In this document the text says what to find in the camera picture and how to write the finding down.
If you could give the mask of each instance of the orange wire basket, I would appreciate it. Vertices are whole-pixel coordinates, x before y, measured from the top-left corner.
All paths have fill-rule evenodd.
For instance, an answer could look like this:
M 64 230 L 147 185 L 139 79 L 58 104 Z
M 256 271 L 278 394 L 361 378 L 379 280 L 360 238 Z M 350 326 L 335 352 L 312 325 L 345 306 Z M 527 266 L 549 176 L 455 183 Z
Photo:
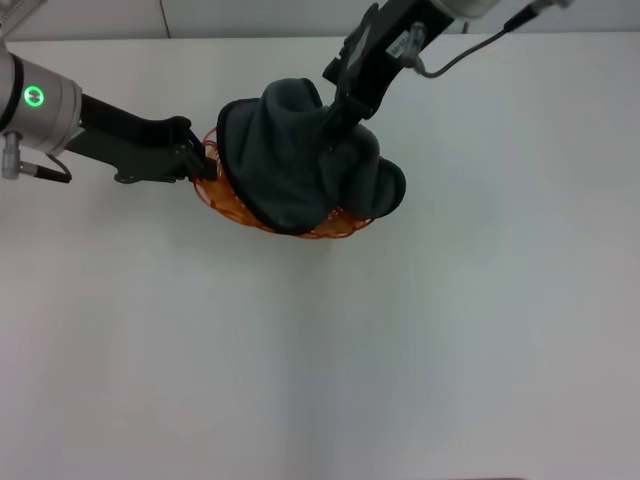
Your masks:
M 275 233 L 272 229 L 263 225 L 233 192 L 220 162 L 218 144 L 213 140 L 216 130 L 211 130 L 202 143 L 207 150 L 207 157 L 216 162 L 218 178 L 214 181 L 196 178 L 194 187 L 198 197 L 205 204 L 234 222 L 248 227 L 259 228 L 265 232 Z M 316 229 L 299 237 L 314 240 L 320 238 L 346 238 L 358 230 L 368 227 L 371 223 L 373 223 L 372 219 L 360 220 L 341 208 L 336 208 Z

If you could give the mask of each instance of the cable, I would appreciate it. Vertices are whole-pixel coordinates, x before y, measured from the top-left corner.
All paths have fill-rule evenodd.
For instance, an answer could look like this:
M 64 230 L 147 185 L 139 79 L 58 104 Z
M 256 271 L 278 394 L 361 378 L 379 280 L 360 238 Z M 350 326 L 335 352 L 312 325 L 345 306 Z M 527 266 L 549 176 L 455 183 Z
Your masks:
M 434 73 L 427 72 L 427 70 L 425 69 L 424 63 L 422 62 L 422 59 L 420 57 L 416 58 L 413 69 L 416 71 L 416 73 L 419 73 L 420 75 L 426 78 L 441 77 L 442 75 L 447 73 L 449 70 L 451 70 L 453 67 L 455 67 L 458 63 L 460 63 L 462 60 L 467 58 L 469 55 L 472 55 L 476 53 L 478 50 L 481 50 L 484 47 L 491 45 L 493 42 L 500 40 L 506 34 L 507 34 L 506 30 L 502 30 L 501 32 L 496 33 L 493 37 L 490 37 L 486 39 L 484 42 L 480 42 L 475 47 L 470 48 L 466 52 L 461 53 L 460 55 L 458 55 L 456 58 L 451 60 L 449 63 L 447 63 L 444 67 L 442 67 L 437 72 L 434 72 Z
M 62 171 L 69 177 L 69 181 L 73 180 L 73 175 L 71 175 L 71 170 L 69 170 L 64 163 L 62 163 L 60 160 L 58 160 L 56 157 L 54 157 L 49 153 L 47 153 L 47 158 L 62 169 Z
M 162 12 L 162 21 L 164 22 L 164 29 L 167 33 L 167 38 L 171 38 L 171 30 L 169 30 L 169 23 L 167 23 L 167 15 L 166 13 L 164 13 L 164 3 L 162 2 L 162 0 L 158 0 L 158 3 L 160 4 L 160 11 Z

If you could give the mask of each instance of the fabric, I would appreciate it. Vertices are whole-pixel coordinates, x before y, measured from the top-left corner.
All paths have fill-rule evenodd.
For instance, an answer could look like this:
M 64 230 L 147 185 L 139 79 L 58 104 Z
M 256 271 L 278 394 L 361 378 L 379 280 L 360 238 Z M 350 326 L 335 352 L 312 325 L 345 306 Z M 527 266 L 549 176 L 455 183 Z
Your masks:
M 402 171 L 380 157 L 363 126 L 332 150 L 314 145 L 326 112 L 311 81 L 287 79 L 262 98 L 231 103 L 218 119 L 220 159 L 234 192 L 278 233 L 310 232 L 337 207 L 380 218 L 404 198 Z

